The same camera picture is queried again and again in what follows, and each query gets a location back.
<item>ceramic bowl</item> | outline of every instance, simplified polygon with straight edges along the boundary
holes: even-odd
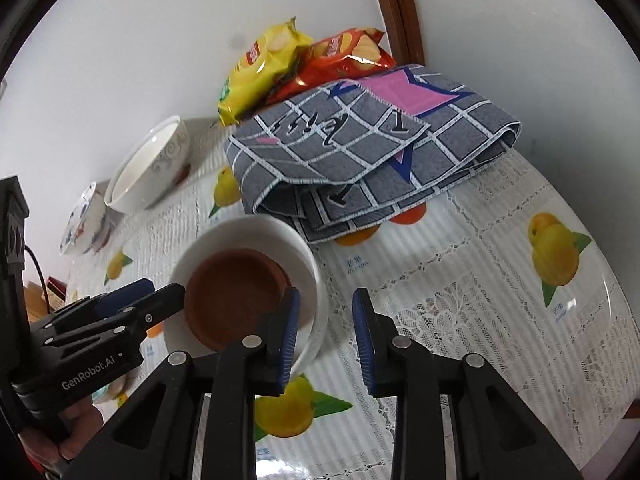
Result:
[[[69,221],[60,242],[60,254],[78,256],[87,252],[99,237],[106,206],[92,182],[84,190],[71,210]]]
[[[106,205],[121,213],[135,213],[152,205],[182,169],[190,143],[180,117],[172,116],[157,124],[109,182]]]
[[[247,215],[214,225],[185,251],[174,268],[172,283],[186,287],[196,268],[213,254],[231,248],[259,251],[279,264],[291,285],[300,291],[300,318],[292,376],[301,373],[316,357],[328,319],[328,300],[320,269],[300,235],[284,222],[268,215]],[[212,351],[191,333],[180,311],[164,322],[169,353],[187,351],[199,357]]]

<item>table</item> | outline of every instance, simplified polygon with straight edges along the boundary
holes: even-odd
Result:
[[[226,165],[221,148],[228,133],[216,123],[194,135],[187,180],[152,208],[125,217],[101,251],[76,259],[70,297],[114,290],[142,277],[163,286],[201,232],[243,214],[237,202],[207,218],[217,175]],[[400,333],[435,353],[485,356],[582,468],[640,387],[640,336],[595,242],[580,254],[571,282],[544,305],[527,227],[533,215],[546,211],[571,231],[588,234],[548,181],[511,150],[480,175],[430,200],[427,214],[415,224],[385,223],[355,246],[313,246],[330,314],[318,357],[305,375],[315,390],[353,407],[316,418],[299,436],[260,439],[258,476],[389,477],[396,405],[392,398],[369,397],[362,383],[350,310],[358,286],[369,289],[376,310],[393,317]],[[132,263],[105,283],[106,267],[121,249]],[[145,361],[130,374],[128,394],[166,356],[162,335],[146,339],[142,352]],[[441,405],[447,475],[454,478],[446,398]],[[116,405],[100,408],[109,416]]]

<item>folded cloth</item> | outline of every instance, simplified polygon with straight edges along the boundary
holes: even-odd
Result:
[[[463,182],[513,146],[520,123],[439,73],[408,65],[265,108],[225,153],[244,209],[309,242],[385,221]]]

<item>metal pin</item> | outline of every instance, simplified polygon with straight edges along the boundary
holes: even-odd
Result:
[[[397,335],[391,340],[391,344],[396,348],[409,348],[411,340],[405,335]]]
[[[262,343],[262,339],[259,335],[248,335],[244,339],[242,339],[242,344],[247,348],[256,348],[260,346]]]
[[[173,352],[171,355],[169,355],[169,358],[167,360],[169,361],[169,364],[171,366],[178,366],[183,364],[187,360],[187,354],[180,351]]]
[[[473,368],[482,368],[484,366],[484,357],[480,354],[469,354],[466,356],[466,364]]]

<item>yellow chip bag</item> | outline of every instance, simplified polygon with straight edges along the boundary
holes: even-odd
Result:
[[[313,40],[296,30],[295,18],[264,31],[240,58],[220,92],[218,111],[222,123],[238,124],[242,115],[260,101]]]

